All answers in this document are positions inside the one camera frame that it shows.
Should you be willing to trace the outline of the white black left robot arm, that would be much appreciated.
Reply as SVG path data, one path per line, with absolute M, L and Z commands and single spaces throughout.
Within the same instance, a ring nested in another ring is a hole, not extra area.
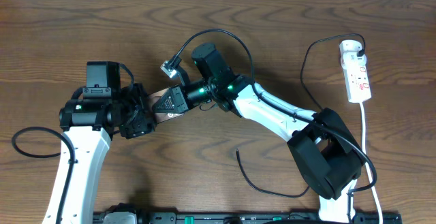
M 61 109 L 61 151 L 44 223 L 92 223 L 99 175 L 115 129 L 130 139 L 154 131 L 156 121 L 141 84 L 92 81 Z

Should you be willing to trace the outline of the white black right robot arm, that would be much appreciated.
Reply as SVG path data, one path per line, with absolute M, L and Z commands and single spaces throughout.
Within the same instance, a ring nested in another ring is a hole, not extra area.
M 319 218 L 353 221 L 351 190 L 364 158 L 341 117 L 329 108 L 319 113 L 298 108 L 236 75 L 213 43 L 199 45 L 191 58 L 202 79 L 169 88 L 153 104 L 154 113 L 183 114 L 214 101 L 225 112 L 263 125 L 287 142 L 301 176 L 319 195 Z

